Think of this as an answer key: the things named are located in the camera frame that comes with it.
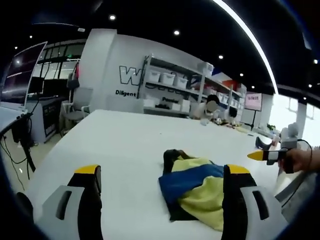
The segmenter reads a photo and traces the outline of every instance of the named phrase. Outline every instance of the yellow tip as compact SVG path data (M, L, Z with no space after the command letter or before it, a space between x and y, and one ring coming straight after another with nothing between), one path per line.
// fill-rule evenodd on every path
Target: yellow tip
M263 161L264 160L264 151L255 151L250 154L248 154L248 158L257 160L257 161Z

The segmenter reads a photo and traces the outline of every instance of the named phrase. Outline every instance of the human hand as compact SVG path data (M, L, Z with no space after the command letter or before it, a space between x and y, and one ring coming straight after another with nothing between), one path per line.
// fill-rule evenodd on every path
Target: human hand
M312 171L313 166L310 165L310 155L310 151L303 151L297 148L290 149L286 153L285 159L278 161L279 168L284 170L285 161L292 161L294 173L299 171Z

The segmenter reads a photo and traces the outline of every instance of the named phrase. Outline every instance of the table surface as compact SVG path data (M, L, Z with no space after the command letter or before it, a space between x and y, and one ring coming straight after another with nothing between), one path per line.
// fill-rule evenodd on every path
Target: table surface
M221 239L221 232L199 221L169 221L158 184L163 153L182 149L218 165L243 166L258 185L273 191L278 166L247 158L255 151L256 136L213 123L203 126L198 120L96 110L49 152L26 194L37 219L45 200L60 185L67 185L77 168L98 164L104 239Z

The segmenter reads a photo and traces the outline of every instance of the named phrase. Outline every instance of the logo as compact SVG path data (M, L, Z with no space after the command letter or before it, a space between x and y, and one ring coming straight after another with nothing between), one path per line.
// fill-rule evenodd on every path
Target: logo
M142 69L137 70L135 67L119 66L120 83L133 86L139 86Z

